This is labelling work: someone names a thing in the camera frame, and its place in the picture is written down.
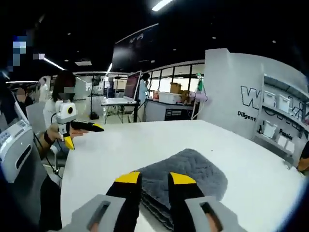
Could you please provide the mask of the person's left hand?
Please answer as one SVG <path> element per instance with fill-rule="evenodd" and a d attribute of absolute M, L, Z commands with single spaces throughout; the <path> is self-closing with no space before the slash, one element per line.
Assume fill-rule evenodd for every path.
<path fill-rule="evenodd" d="M 61 138 L 60 133 L 59 133 L 59 127 L 58 124 L 52 124 L 46 131 L 47 136 L 45 137 L 45 141 L 52 145 L 55 140 L 59 140 Z M 83 136 L 84 134 L 87 134 L 88 131 L 85 130 L 75 130 L 72 128 L 72 126 L 70 126 L 70 130 L 69 130 L 69 134 L 70 137 L 73 139 L 74 137 L 79 137 L 79 136 Z"/>

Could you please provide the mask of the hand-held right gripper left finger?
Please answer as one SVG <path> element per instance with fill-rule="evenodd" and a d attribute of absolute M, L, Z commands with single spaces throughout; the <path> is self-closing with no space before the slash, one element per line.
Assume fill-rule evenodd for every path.
<path fill-rule="evenodd" d="M 139 217 L 141 172 L 124 174 L 71 215 L 64 232 L 133 232 Z"/>

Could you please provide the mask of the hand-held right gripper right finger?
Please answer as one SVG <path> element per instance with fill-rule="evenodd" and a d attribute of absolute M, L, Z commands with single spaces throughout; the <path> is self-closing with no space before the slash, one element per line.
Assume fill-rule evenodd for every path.
<path fill-rule="evenodd" d="M 215 197 L 205 196 L 197 182 L 168 174 L 170 214 L 175 232 L 244 232 L 237 215 Z"/>

